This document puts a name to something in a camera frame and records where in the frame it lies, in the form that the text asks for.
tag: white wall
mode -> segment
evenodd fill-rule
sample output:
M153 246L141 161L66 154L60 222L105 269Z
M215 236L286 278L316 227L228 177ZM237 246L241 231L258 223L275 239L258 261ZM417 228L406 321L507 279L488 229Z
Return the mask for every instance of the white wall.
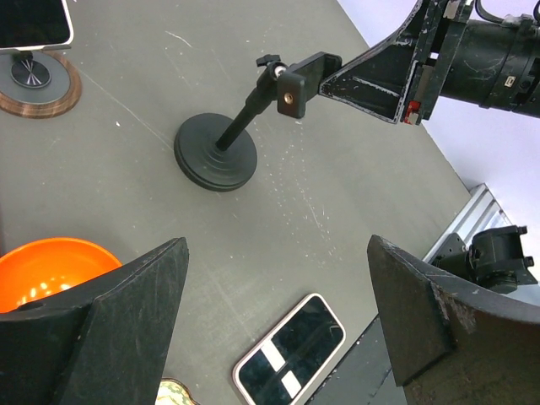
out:
M338 1L370 46L396 30L416 3ZM501 17L532 14L535 3L483 0L490 13ZM526 255L537 259L532 271L540 278L540 119L440 98L424 125L467 187L486 183L510 220L529 226L523 245Z

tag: round weighted base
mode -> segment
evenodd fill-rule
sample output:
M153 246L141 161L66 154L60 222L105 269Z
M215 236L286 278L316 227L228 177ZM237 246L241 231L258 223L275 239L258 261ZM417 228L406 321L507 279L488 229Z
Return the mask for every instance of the round weighted base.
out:
M82 93L77 69L57 53L32 55L30 65L0 55L0 109L27 118L51 118L71 110Z
M213 192L232 192L244 186L257 168L257 148L243 131L225 151L216 141L232 122L220 114L200 114L182 124L175 138L175 157L186 176Z

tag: orange bowl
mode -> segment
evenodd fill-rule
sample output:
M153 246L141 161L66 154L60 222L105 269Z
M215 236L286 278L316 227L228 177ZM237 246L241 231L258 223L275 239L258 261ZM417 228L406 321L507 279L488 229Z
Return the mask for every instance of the orange bowl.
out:
M86 240L31 242L0 257L0 313L61 293L121 265L112 253Z

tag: tablet stand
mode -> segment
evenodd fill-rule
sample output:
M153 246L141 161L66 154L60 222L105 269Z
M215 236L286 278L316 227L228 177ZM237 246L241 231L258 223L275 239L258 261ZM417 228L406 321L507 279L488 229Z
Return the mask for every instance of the tablet stand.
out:
M246 131L250 122L275 100L282 114L303 117L306 102L318 93L319 83L341 67L341 58L320 52L287 67L278 55L266 55L256 64L266 68L234 120L200 114L185 121L176 134L178 165L207 190L231 192L244 186L257 168L257 148Z
M0 55L0 108L28 118L71 110L82 92L75 67L56 53Z

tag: round wooden base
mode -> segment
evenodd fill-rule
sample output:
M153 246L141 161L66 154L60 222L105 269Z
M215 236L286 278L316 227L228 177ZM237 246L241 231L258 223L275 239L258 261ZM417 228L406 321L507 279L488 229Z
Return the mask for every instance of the round wooden base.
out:
M52 118L70 111L83 92L77 69L56 52L35 52L34 59L51 71L51 82L40 89L16 84L11 77L11 60L0 60L0 109L24 118Z

